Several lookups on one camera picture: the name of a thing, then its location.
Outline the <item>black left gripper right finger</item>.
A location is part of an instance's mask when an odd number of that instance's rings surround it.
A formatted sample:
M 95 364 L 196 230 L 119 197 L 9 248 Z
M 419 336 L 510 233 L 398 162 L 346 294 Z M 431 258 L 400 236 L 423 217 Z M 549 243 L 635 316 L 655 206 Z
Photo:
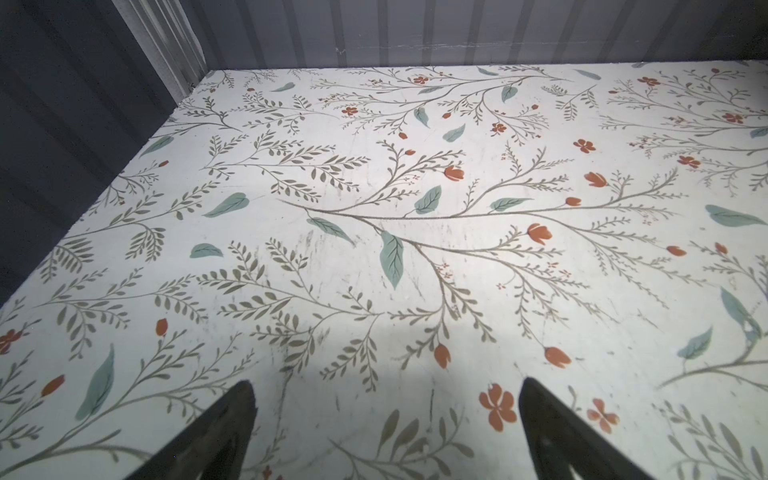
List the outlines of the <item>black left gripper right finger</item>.
M 536 379 L 525 378 L 518 403 L 539 479 L 651 479 Z

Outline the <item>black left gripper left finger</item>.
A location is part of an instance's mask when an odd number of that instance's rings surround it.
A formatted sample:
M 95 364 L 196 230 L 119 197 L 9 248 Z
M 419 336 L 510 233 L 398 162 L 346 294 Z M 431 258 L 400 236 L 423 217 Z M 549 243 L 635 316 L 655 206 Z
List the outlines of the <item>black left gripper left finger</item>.
M 129 477 L 239 479 L 257 412 L 252 384 L 236 383 Z

